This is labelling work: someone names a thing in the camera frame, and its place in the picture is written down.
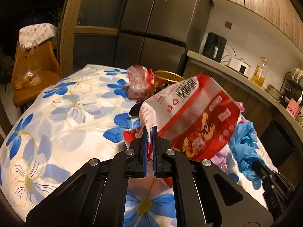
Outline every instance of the refrigerator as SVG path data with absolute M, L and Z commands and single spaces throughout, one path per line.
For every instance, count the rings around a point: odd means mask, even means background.
M 199 51 L 210 8 L 211 0 L 127 0 L 114 67 L 182 75 L 187 50 Z

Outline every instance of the trash can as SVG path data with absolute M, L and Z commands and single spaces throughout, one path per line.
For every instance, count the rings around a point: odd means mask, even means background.
M 260 141 L 275 167 L 282 165 L 295 150 L 290 136 L 276 120 L 271 120 Z

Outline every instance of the cooking oil bottle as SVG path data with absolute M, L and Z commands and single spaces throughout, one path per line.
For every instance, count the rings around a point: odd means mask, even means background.
M 267 60 L 264 57 L 260 57 L 260 59 L 261 61 L 257 65 L 251 81 L 261 88 L 267 74 L 267 66 L 266 66 Z

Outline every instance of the air fryer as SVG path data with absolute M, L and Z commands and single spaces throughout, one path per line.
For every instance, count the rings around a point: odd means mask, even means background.
M 226 39 L 209 32 L 202 54 L 214 61 L 220 62 L 226 45 Z

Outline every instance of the wall outlet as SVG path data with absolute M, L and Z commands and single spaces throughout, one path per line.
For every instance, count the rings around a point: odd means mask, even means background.
M 231 22 L 225 21 L 225 27 L 226 28 L 231 29 L 231 26 L 232 26 Z

